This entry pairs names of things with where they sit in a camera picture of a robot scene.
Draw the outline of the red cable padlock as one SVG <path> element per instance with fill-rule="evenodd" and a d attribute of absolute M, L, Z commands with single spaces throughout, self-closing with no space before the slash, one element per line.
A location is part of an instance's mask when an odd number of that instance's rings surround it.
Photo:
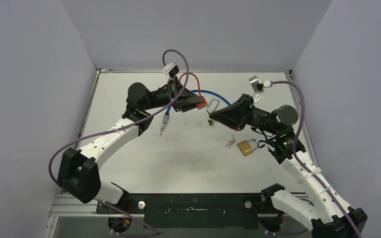
<path fill-rule="evenodd" d="M 173 104 L 176 112 L 187 112 L 193 109 L 202 109 L 207 106 L 207 101 L 200 95 L 185 89 L 178 100 Z"/>

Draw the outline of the brass padlock long shackle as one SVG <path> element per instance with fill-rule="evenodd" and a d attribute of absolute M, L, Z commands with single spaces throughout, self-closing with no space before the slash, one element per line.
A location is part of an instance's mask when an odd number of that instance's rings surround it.
<path fill-rule="evenodd" d="M 212 99 L 207 106 L 207 112 L 211 115 L 213 112 L 217 111 L 220 101 L 216 98 Z"/>

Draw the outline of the blue lock keys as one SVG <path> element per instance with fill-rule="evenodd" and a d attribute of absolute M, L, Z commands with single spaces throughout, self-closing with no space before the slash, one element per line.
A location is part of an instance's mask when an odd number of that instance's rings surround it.
<path fill-rule="evenodd" d="M 161 127 L 160 127 L 160 136 L 163 134 L 165 128 L 166 128 L 166 125 L 162 124 Z"/>

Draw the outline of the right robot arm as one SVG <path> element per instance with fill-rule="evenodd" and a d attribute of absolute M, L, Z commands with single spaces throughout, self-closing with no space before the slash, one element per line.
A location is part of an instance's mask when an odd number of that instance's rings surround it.
<path fill-rule="evenodd" d="M 243 94 L 235 103 L 208 113 L 211 120 L 240 131 L 250 126 L 254 132 L 272 134 L 261 143 L 277 163 L 297 182 L 309 199 L 305 202 L 280 184 L 261 191 L 260 205 L 265 212 L 275 210 L 289 215 L 311 232 L 314 238 L 359 238 L 368 219 L 361 208 L 353 208 L 341 198 L 317 167 L 293 126 L 298 113 L 290 105 L 267 112 L 255 107 L 254 99 Z"/>

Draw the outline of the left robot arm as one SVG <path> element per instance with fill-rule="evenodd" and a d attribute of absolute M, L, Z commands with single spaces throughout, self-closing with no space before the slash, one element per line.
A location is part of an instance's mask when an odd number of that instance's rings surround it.
<path fill-rule="evenodd" d="M 170 104 L 177 112 L 201 109 L 207 105 L 199 94 L 186 89 L 177 77 L 155 91 L 136 82 L 127 90 L 127 107 L 122 117 L 92 142 L 75 150 L 63 152 L 56 183 L 82 203 L 92 200 L 108 202 L 115 213 L 123 213 L 128 207 L 127 191 L 114 182 L 103 181 L 99 170 L 103 164 L 129 141 L 142 135 L 150 126 L 149 109 Z"/>

